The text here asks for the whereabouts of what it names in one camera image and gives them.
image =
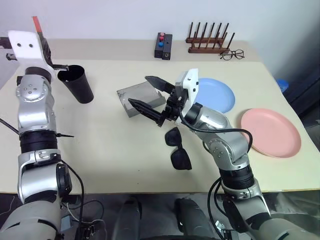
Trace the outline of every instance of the black cup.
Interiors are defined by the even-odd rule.
[[[66,85],[79,103],[87,104],[94,99],[82,66],[70,65],[68,71],[59,71],[58,79]]]

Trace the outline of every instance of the black sunglasses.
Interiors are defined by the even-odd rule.
[[[232,59],[233,56],[235,56],[237,59],[243,59],[244,56],[244,51],[241,49],[235,50],[235,51],[231,51],[231,50],[227,50],[224,51],[220,54],[220,59],[229,61],[230,59]]]
[[[173,167],[177,170],[191,170],[190,158],[186,150],[182,147],[182,138],[179,129],[177,127],[172,128],[165,134],[164,139],[168,146],[177,147],[170,156]]]

